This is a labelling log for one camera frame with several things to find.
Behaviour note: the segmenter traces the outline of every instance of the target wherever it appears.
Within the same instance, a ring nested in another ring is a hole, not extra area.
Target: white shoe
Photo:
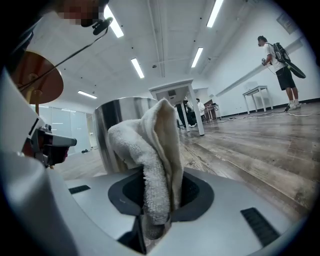
[[[297,109],[297,106],[295,104],[289,104],[289,107],[289,111]]]

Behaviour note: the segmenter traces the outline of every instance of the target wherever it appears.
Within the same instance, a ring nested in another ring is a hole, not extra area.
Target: man standing
[[[202,117],[205,115],[205,105],[202,102],[200,102],[200,99],[198,98],[196,98],[196,102],[198,102],[198,108],[202,119]]]
[[[272,64],[278,78],[280,88],[282,91],[286,91],[286,94],[289,98],[289,110],[296,110],[301,107],[298,100],[298,90],[295,85],[295,82],[292,78],[291,71],[289,68],[282,62],[276,59],[276,54],[274,50],[274,46],[268,43],[267,39],[260,35],[258,37],[258,45],[263,47],[264,52],[266,54],[266,60],[262,63],[264,66],[268,63]]]

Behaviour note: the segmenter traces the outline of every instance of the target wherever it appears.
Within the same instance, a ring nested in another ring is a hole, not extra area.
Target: metal bucket
[[[108,140],[110,127],[125,120],[140,119],[158,101],[147,97],[125,97],[107,102],[94,111],[97,146],[105,168],[110,173],[123,172],[128,167],[115,155]]]

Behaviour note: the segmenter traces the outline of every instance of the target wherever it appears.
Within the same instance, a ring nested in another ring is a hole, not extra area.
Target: small white table
[[[264,100],[264,97],[262,95],[262,90],[263,89],[266,89],[266,93],[268,94],[268,98],[269,98],[269,102],[270,102],[270,105],[271,105],[271,109],[272,110],[274,109],[274,106],[273,106],[273,103],[272,103],[272,99],[271,99],[270,93],[268,91],[268,87],[266,85],[259,85],[259,86],[255,87],[253,89],[248,90],[247,92],[245,92],[243,94],[245,105],[246,105],[246,110],[248,112],[248,115],[250,115],[250,111],[249,111],[249,107],[248,107],[246,96],[251,96],[252,97],[252,100],[253,100],[254,106],[255,106],[255,112],[258,112],[257,104],[256,104],[255,97],[254,97],[254,94],[256,94],[256,93],[260,93],[260,97],[261,97],[261,101],[262,101],[262,105],[263,105],[263,110],[264,110],[264,112],[267,111],[266,110],[265,100]]]

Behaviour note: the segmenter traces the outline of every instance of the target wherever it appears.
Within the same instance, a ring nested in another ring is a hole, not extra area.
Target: white towel
[[[143,165],[148,226],[163,225],[181,202],[183,168],[175,109],[162,99],[141,119],[112,126],[108,136],[112,149],[127,165]]]

